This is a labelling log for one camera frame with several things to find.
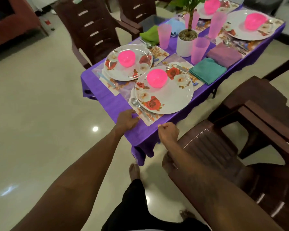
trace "purple napkin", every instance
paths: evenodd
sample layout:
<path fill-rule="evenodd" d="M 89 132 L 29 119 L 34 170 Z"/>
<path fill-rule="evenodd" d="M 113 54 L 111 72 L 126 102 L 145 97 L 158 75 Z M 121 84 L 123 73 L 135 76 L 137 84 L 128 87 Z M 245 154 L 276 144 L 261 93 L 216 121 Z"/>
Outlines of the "purple napkin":
<path fill-rule="evenodd" d="M 237 50 L 228 48 L 223 43 L 219 43 L 215 48 L 212 48 L 206 56 L 226 68 L 242 58 L 242 55 Z"/>

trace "forearm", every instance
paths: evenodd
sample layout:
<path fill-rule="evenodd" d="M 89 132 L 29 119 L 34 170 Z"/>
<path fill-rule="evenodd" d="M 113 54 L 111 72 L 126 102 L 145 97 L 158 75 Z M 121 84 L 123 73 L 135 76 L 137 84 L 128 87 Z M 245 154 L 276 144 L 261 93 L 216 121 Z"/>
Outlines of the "forearm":
<path fill-rule="evenodd" d="M 80 230 L 122 136 L 113 129 L 67 168 L 12 231 Z"/>
<path fill-rule="evenodd" d="M 215 231 L 282 230 L 247 194 L 206 167 L 177 143 L 166 144 L 193 191 L 196 209 Z"/>

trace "pink bowl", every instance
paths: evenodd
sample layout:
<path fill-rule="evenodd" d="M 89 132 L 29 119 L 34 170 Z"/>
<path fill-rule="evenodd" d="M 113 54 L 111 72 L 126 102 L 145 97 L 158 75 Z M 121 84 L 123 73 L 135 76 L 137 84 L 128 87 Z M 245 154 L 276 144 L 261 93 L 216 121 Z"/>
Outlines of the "pink bowl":
<path fill-rule="evenodd" d="M 147 75 L 147 81 L 151 87 L 162 88 L 167 82 L 168 76 L 162 69 L 153 69 Z"/>
<path fill-rule="evenodd" d="M 267 17 L 263 14 L 252 13 L 246 16 L 244 26 L 247 30 L 256 31 L 267 21 Z"/>
<path fill-rule="evenodd" d="M 204 10 L 207 14 L 213 14 L 220 7 L 220 0 L 206 0 L 204 2 Z"/>
<path fill-rule="evenodd" d="M 118 61 L 124 67 L 131 67 L 132 65 L 134 65 L 135 60 L 136 60 L 136 55 L 131 50 L 122 51 L 118 55 Z"/>

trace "green napkin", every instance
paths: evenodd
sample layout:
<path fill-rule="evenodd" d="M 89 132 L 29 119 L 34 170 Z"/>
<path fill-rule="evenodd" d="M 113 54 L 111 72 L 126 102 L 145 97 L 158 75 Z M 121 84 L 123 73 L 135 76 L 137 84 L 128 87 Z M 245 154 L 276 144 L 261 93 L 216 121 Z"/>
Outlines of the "green napkin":
<path fill-rule="evenodd" d="M 140 37 L 150 43 L 151 45 L 157 45 L 160 40 L 158 38 L 158 27 L 156 25 L 154 25 L 153 27 L 151 27 L 149 30 L 147 30 L 146 32 L 140 33 Z"/>
<path fill-rule="evenodd" d="M 212 58 L 205 58 L 189 69 L 189 73 L 195 75 L 207 85 L 210 85 L 225 73 L 226 70 L 227 68 L 216 64 Z"/>

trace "purple tablecloth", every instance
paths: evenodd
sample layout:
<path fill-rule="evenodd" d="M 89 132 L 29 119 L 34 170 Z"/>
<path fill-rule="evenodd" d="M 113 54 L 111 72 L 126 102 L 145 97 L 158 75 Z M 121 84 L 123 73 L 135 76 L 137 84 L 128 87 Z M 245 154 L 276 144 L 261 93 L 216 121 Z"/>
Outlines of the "purple tablecloth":
<path fill-rule="evenodd" d="M 281 34 L 284 28 L 285 23 L 282 26 L 280 26 L 271 37 L 261 42 L 244 59 L 241 59 L 232 66 L 230 66 L 227 69 L 227 71 L 215 82 L 213 82 L 209 86 L 204 84 L 199 89 L 197 89 L 194 92 L 194 96 L 191 102 L 183 110 L 173 114 L 164 115 L 150 126 L 147 126 L 142 120 L 140 120 L 139 124 L 133 130 L 125 133 L 125 137 L 132 145 L 131 152 L 137 159 L 138 164 L 140 166 L 144 165 L 146 155 L 149 157 L 154 156 L 153 148 L 155 144 L 159 142 L 158 124 L 162 124 L 165 122 L 173 122 L 176 124 L 178 121 L 184 119 L 192 111 L 194 107 L 205 101 L 210 95 L 210 93 L 214 89 L 217 89 L 218 86 L 225 79 L 227 79 L 232 73 L 243 69 L 245 66 L 252 65 L 259 58 L 259 56 L 266 49 L 266 47 L 270 44 L 270 42 Z M 209 29 L 204 30 L 199 34 L 199 37 L 207 35 L 208 32 Z M 215 44 L 210 43 L 210 46 L 206 51 L 206 53 L 215 46 L 216 46 Z M 170 54 L 170 56 L 176 53 L 176 47 L 177 47 L 177 38 L 171 37 L 169 47 L 166 49 L 166 51 Z M 81 82 L 83 85 L 83 96 L 84 97 L 92 96 L 84 92 L 86 89 L 91 90 L 92 93 L 96 96 L 96 98 L 100 102 L 100 104 L 103 106 L 105 111 L 108 113 L 108 115 L 112 118 L 114 122 L 116 122 L 119 113 L 124 110 L 130 109 L 131 107 L 120 94 L 114 96 L 108 90 L 108 88 L 104 84 L 102 84 L 102 82 L 98 79 L 98 77 L 96 77 L 93 74 L 92 70 L 101 63 L 103 63 L 104 61 L 105 60 L 100 61 L 99 63 L 95 64 L 94 66 L 92 66 L 91 68 L 87 69 L 82 73 Z"/>

